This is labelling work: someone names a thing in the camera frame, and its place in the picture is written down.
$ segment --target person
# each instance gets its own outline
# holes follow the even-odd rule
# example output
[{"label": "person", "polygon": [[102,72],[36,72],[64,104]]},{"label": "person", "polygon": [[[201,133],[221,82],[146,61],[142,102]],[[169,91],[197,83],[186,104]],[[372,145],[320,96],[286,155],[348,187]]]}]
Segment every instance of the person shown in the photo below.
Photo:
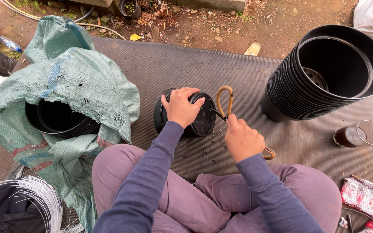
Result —
[{"label": "person", "polygon": [[205,99],[183,87],[162,96],[168,122],[145,152],[119,144],[95,159],[94,233],[334,233],[341,213],[338,187],[325,174],[297,164],[268,167],[264,137],[243,119],[226,120],[225,142],[241,174],[200,174],[191,185],[169,169],[185,127]]}]

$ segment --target green woven sack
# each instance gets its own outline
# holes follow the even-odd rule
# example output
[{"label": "green woven sack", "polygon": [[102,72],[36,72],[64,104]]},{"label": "green woven sack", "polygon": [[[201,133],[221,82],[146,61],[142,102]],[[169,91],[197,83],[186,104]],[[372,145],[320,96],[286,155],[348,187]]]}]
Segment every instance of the green woven sack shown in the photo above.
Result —
[{"label": "green woven sack", "polygon": [[[24,53],[33,64],[0,86],[0,145],[53,185],[90,232],[97,220],[93,161],[122,139],[131,143],[139,92],[114,61],[95,51],[84,28],[63,17],[42,18]],[[37,104],[40,99],[67,103],[101,123],[99,133],[66,140],[42,134],[24,112],[26,101]]]}]

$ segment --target glass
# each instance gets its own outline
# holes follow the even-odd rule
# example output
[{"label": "glass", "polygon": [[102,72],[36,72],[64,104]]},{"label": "glass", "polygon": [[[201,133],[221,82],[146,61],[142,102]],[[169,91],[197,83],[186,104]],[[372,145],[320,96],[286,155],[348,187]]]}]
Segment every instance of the glass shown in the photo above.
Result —
[{"label": "glass", "polygon": [[342,147],[373,146],[373,121],[360,121],[336,131],[333,135],[336,144]]}]

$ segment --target ribbed rubber mat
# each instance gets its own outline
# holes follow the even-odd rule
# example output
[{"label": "ribbed rubber mat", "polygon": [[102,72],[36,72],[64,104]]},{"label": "ribbed rubber mat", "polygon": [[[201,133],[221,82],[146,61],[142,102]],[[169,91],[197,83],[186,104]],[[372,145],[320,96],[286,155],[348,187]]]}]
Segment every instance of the ribbed rubber mat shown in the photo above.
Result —
[{"label": "ribbed rubber mat", "polygon": [[[260,100],[267,80],[279,59],[231,54],[215,50],[183,48],[174,45],[92,37],[96,50],[115,61],[139,89],[141,115],[132,125],[135,146],[147,150],[157,133],[153,107],[161,93],[171,87],[197,87],[215,98],[217,90],[229,85],[234,90],[232,112],[257,129],[277,156],[269,165],[299,163],[316,168],[340,187],[342,179],[355,174],[373,182],[373,147],[342,148],[332,139],[341,127],[363,119],[373,121],[373,97],[309,121],[275,123],[262,112]],[[16,70],[28,65],[18,62]],[[222,105],[227,105],[227,93]],[[171,169],[181,176],[195,178],[200,173],[238,173],[225,143],[224,121],[217,119],[205,138],[179,142]],[[208,151],[205,156],[202,149]],[[9,167],[9,153],[0,147],[0,176]]]}]

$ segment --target sleeve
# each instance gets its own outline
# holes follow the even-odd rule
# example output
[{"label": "sleeve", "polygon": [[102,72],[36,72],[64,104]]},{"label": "sleeve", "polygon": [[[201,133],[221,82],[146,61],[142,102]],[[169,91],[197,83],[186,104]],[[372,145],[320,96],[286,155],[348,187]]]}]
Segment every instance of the sleeve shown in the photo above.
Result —
[{"label": "sleeve", "polygon": [[256,195],[272,232],[324,233],[302,202],[270,170],[261,153],[236,163],[236,167]]},{"label": "sleeve", "polygon": [[116,193],[111,209],[101,214],[94,233],[151,232],[153,213],[184,128],[168,121]]}]

